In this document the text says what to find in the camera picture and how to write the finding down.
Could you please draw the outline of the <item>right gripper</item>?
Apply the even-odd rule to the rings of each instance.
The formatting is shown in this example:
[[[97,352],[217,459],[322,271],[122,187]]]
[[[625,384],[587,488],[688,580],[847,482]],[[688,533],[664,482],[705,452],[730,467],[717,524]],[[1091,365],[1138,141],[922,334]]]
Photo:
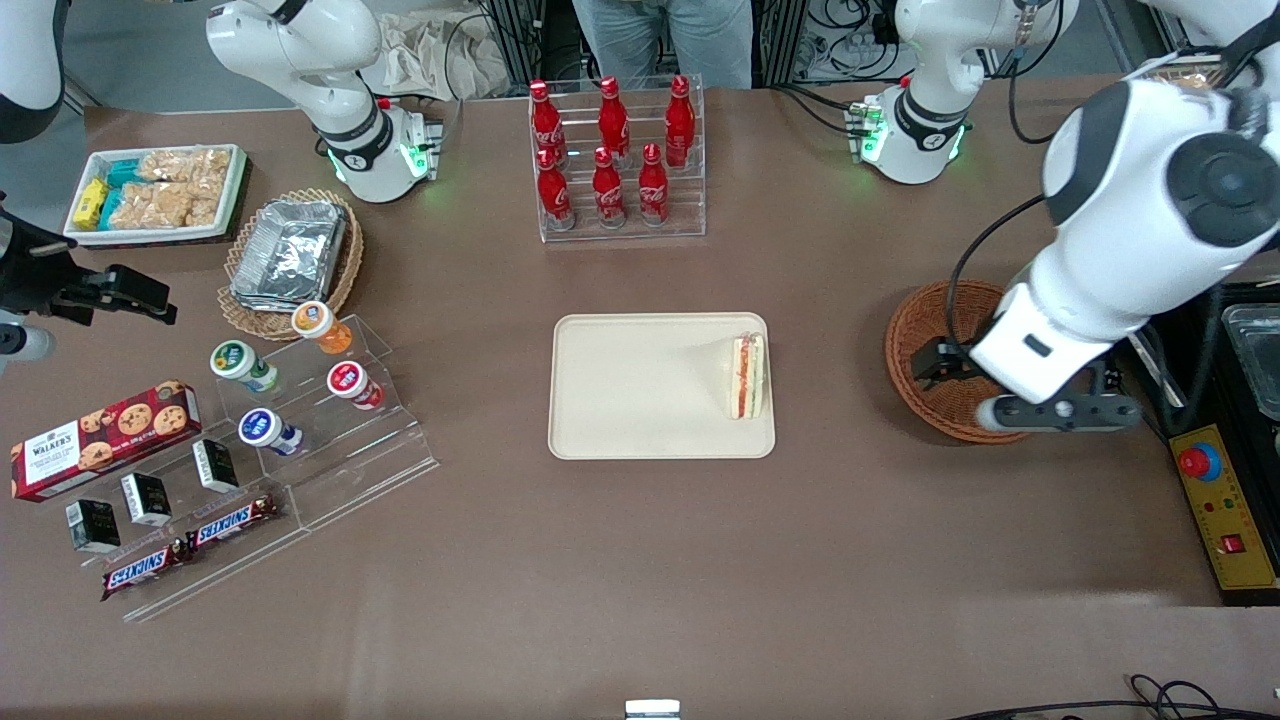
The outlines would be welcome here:
[[[17,315],[31,313],[59,316],[91,327],[97,299],[65,296],[81,290],[90,270],[70,256],[74,240],[52,233],[1,210],[1,305]],[[100,307],[133,313],[164,325],[177,323],[178,309],[170,302],[170,286],[124,265],[110,265],[100,274]]]

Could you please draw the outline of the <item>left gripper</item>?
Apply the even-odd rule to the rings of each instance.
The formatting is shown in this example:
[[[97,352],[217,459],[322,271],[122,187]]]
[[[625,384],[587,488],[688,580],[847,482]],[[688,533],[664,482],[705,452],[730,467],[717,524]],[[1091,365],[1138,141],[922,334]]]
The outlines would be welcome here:
[[[970,354],[965,345],[929,340],[914,352],[910,368],[920,391],[987,373],[1025,401],[1046,401],[1110,348],[1108,341],[1083,340],[1053,324],[1029,288],[1012,287]]]

